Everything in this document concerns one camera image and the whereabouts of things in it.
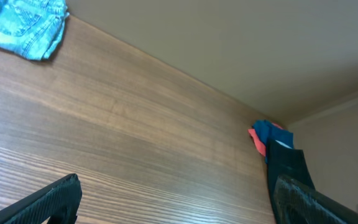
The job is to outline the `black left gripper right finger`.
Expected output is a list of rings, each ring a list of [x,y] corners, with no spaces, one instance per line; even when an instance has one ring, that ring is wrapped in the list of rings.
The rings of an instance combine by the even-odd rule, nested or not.
[[[273,198],[280,224],[358,224],[358,211],[287,175],[278,177]]]

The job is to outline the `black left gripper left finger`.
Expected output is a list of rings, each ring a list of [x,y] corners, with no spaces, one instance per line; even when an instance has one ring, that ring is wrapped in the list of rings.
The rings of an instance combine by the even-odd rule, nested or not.
[[[0,224],[72,224],[82,198],[76,174],[68,174],[54,183],[0,210]]]

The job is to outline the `light blue denim shorts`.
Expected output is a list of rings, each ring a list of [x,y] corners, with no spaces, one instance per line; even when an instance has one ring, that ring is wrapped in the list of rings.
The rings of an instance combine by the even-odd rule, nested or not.
[[[47,60],[63,39],[65,0],[0,0],[0,48],[27,60]]]

